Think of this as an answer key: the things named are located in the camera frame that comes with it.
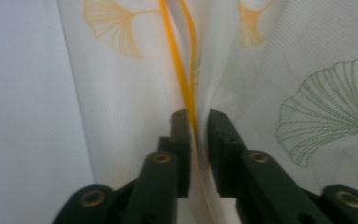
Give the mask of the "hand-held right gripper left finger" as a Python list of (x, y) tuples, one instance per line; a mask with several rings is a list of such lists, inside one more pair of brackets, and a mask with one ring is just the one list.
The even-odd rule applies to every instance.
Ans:
[(126, 224), (176, 224), (177, 199), (190, 187), (190, 130), (186, 109), (172, 113), (169, 136), (145, 158), (126, 209)]

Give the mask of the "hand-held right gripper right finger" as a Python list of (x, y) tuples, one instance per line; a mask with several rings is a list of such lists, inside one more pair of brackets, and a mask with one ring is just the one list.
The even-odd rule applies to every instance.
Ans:
[(228, 116), (212, 109), (208, 150), (217, 191), (244, 224), (324, 224), (324, 214), (267, 153), (249, 150)]

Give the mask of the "leaf print mesh laundry bag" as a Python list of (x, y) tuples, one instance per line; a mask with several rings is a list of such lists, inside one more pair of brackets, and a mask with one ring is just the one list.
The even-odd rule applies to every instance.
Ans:
[(186, 109), (190, 187), (176, 224), (244, 224), (208, 150), (212, 109), (324, 214), (358, 224), (358, 0), (58, 0), (94, 185), (77, 199), (126, 224), (145, 158)]

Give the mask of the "white board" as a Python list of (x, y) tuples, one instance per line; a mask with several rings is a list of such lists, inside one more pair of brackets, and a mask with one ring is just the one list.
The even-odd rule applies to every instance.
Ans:
[(92, 181), (56, 0), (0, 0), (0, 224), (51, 224)]

